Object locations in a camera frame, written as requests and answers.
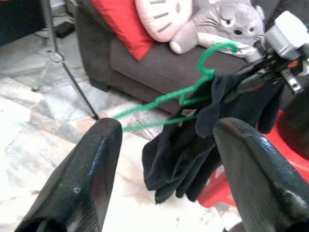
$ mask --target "red pillow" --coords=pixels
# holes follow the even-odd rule
[[[126,49],[141,60],[154,40],[140,22],[134,0],[91,0],[104,20],[110,25]]]

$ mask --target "green wire hanger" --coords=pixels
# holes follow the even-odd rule
[[[233,52],[238,51],[238,48],[237,48],[235,43],[225,42],[225,43],[218,43],[218,44],[208,48],[201,55],[201,57],[199,58],[198,63],[197,63],[197,70],[205,76],[202,77],[201,79],[199,79],[193,86],[183,88],[183,89],[180,89],[180,90],[176,90],[174,92],[162,95],[162,96],[156,98],[151,103],[148,103],[148,104],[145,104],[145,105],[138,105],[138,106],[133,107],[131,109],[125,110],[125,111],[115,115],[113,118],[119,120],[119,119],[121,119],[121,118],[123,118],[123,117],[125,117],[129,114],[136,112],[136,111],[151,110],[151,109],[157,108],[158,105],[161,104],[162,102],[170,101],[172,99],[175,99],[176,97],[180,97],[179,106],[187,106],[187,105],[191,105],[193,103],[197,103],[197,102],[201,102],[201,101],[211,99],[211,95],[204,96],[204,97],[198,97],[198,98],[194,98],[194,99],[186,99],[186,94],[196,91],[197,88],[201,84],[214,79],[215,70],[206,69],[204,67],[204,63],[205,63],[206,59],[210,55],[212,55],[214,52],[216,52],[216,51],[218,51],[222,48],[226,48],[226,47],[232,48]],[[159,122],[153,122],[153,123],[144,124],[144,125],[129,126],[129,127],[125,127],[123,129],[123,131],[138,131],[138,130],[141,130],[141,129],[144,129],[144,128],[158,127],[158,126],[163,126],[163,125],[171,125],[171,124],[189,121],[189,120],[195,119],[196,117],[197,116],[180,117],[180,118],[169,119],[169,120],[159,121]]]

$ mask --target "black garment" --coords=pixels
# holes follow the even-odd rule
[[[258,124],[262,133],[271,131],[279,109],[284,81],[267,83],[256,91],[238,96],[229,103],[223,97],[234,86],[247,78],[243,75],[216,76],[202,84],[191,98],[211,93],[212,100],[181,107],[172,117],[178,118],[187,109],[196,109],[196,120],[181,125],[168,125],[146,144],[142,163],[148,190],[155,190],[156,203],[162,203],[176,190],[195,201],[212,171],[220,164],[212,128],[222,117],[236,117],[252,126]]]

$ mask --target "plush toy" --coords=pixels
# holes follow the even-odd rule
[[[256,41],[263,41],[264,13],[255,8],[249,0],[197,0],[197,12],[170,40],[171,49],[185,53],[197,45],[205,48],[220,42],[237,44],[238,57],[254,61],[259,58],[253,47]]]
[[[177,54],[197,45],[235,42],[239,51],[222,52],[251,62],[259,58],[256,41],[263,41],[264,13],[250,0],[135,0],[140,20],[159,42],[169,42]]]
[[[169,42],[192,15],[192,0],[135,0],[148,34],[158,42]]]

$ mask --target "gray fabric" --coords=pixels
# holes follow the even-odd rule
[[[170,41],[170,48],[177,54],[186,53],[197,45],[197,27],[192,20],[186,22]]]
[[[173,53],[168,43],[156,43],[141,62],[136,61],[122,42],[113,39],[111,66],[114,70],[162,93],[169,93],[193,85],[202,75],[197,71],[197,61],[205,51],[197,47],[186,54]],[[245,61],[230,55],[215,53],[205,67],[217,73],[228,74],[239,70]]]
[[[104,21],[100,13],[96,10],[90,0],[76,0],[78,8],[82,9],[89,16],[91,16],[97,23],[103,26],[110,33],[115,34],[111,27]]]
[[[87,75],[109,85],[110,47],[114,35],[79,7],[75,19],[78,44]]]
[[[145,102],[153,102],[156,98],[162,96],[161,92],[143,85],[117,71],[112,71],[111,86],[125,93],[129,93],[138,99],[142,99]],[[177,100],[170,100],[160,104],[159,108],[174,114],[177,112],[179,104]]]
[[[253,6],[262,7],[265,15],[264,23],[267,24],[280,0],[252,0],[251,2]]]

